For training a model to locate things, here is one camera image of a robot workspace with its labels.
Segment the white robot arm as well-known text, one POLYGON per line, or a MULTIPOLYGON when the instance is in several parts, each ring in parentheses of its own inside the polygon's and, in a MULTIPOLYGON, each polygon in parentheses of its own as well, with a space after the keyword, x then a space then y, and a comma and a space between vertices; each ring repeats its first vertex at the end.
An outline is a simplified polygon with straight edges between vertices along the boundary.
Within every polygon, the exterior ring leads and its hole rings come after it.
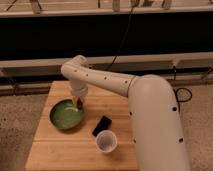
POLYGON ((140 171, 191 171, 178 102, 165 78, 94 70, 82 55, 62 64, 61 73, 75 97, 86 96, 92 84, 128 99, 140 171))

